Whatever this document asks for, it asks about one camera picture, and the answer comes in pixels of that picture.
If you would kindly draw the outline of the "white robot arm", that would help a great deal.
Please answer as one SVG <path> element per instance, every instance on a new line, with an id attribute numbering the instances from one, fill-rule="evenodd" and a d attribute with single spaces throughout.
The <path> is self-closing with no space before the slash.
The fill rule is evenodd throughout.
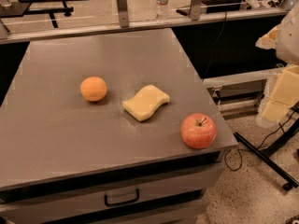
<path id="1" fill-rule="evenodd" d="M 285 63 L 299 64 L 299 3 L 279 25 L 276 55 Z"/>

